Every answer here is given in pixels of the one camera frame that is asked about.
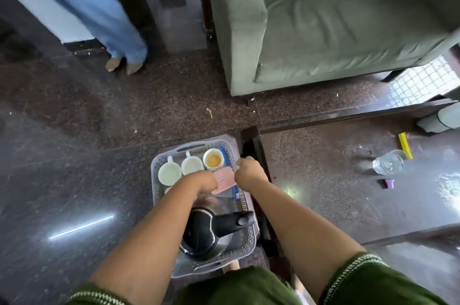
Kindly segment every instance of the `forearm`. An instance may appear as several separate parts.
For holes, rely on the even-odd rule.
[[[254,181],[251,194],[270,221],[296,275],[315,301],[336,270],[364,251],[340,229],[268,181]]]
[[[160,304],[198,189],[185,178],[113,250],[91,280],[134,305]]]

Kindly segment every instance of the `tea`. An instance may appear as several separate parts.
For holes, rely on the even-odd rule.
[[[210,155],[206,158],[206,164],[211,168],[219,167],[221,162],[222,159],[218,155]]]

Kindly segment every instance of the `hand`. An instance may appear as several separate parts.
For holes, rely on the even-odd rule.
[[[190,185],[197,188],[197,195],[210,194],[217,189],[217,180],[214,174],[209,170],[200,170],[195,173],[184,176],[184,179],[190,181]]]
[[[235,172],[235,182],[242,190],[251,193],[255,182],[268,181],[262,166],[251,156],[241,158],[236,164],[240,168]]]

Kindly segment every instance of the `kettle lid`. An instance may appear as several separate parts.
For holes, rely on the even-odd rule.
[[[193,257],[204,256],[217,243],[213,232],[213,217],[214,214],[207,209],[191,210],[180,245],[185,254]]]

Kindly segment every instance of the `wall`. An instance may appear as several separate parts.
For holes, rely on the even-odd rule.
[[[55,0],[18,0],[62,43],[93,39],[93,35],[73,14]]]

